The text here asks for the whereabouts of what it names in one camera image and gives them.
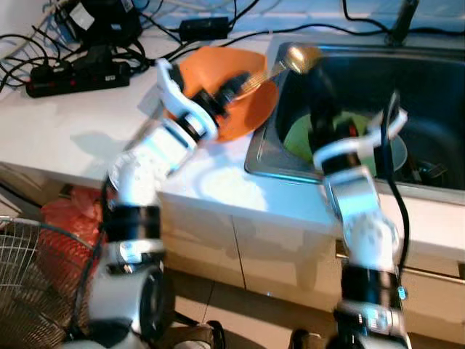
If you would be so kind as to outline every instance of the red plastic bag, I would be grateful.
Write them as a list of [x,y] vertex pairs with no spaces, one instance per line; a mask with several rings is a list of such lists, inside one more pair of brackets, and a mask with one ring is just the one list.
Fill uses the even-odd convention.
[[[66,230],[94,246],[102,220],[99,197],[98,190],[75,187],[71,200],[59,198],[42,207],[41,211],[47,224]],[[62,297],[72,297],[92,250],[63,234],[42,230],[37,251],[36,264],[44,276]]]

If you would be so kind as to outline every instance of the orange bowl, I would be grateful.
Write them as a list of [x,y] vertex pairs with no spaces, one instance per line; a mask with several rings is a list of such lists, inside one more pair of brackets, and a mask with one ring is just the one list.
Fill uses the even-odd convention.
[[[228,79],[244,72],[251,75],[267,70],[267,58],[256,52],[229,47],[202,47],[179,65],[184,79],[184,95],[191,98],[201,89],[214,94]],[[226,110],[229,116],[219,123],[217,141],[225,142],[247,135],[260,127],[278,102],[278,88],[271,81],[240,96]]]

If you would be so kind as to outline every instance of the kitchen counter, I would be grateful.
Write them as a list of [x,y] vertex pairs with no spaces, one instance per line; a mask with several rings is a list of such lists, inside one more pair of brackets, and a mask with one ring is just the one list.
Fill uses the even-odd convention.
[[[234,47],[274,57],[271,35],[239,41]],[[348,38],[333,34],[287,36],[287,41],[381,43],[383,38]],[[452,41],[430,40],[435,47]],[[161,37],[142,43],[148,57],[176,48]],[[0,162],[36,169],[64,182],[98,188],[116,154],[147,118],[142,110],[153,104],[147,92],[156,81],[155,69],[131,80],[131,86],[99,92],[31,99],[23,90],[0,103]],[[251,136],[230,143],[205,143],[194,157],[169,178],[161,194],[179,202],[233,216],[279,222],[340,236],[322,188],[257,177],[243,169]],[[398,227],[402,220],[391,195],[380,195],[386,214]],[[411,217],[411,249],[465,261],[465,206],[404,198]]]

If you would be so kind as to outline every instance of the power adapter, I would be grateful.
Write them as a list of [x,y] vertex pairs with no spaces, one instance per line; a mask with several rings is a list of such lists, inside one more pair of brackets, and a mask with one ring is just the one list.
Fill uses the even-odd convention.
[[227,39],[230,23],[227,17],[183,20],[179,26],[181,41]]

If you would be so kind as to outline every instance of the sink basin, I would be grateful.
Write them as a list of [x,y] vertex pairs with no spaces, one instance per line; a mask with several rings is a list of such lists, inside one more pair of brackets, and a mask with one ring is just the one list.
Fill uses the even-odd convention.
[[[287,47],[282,44],[276,60]],[[400,133],[408,154],[422,172],[441,175],[428,182],[399,182],[401,194],[465,204],[465,58],[459,50],[320,46],[323,70],[331,78],[342,108],[372,118],[394,89],[408,112]],[[303,76],[276,78],[278,106],[251,141],[245,168],[256,175],[319,183],[311,164],[289,153],[283,141],[293,123],[310,112]],[[380,192],[390,193],[383,180]]]

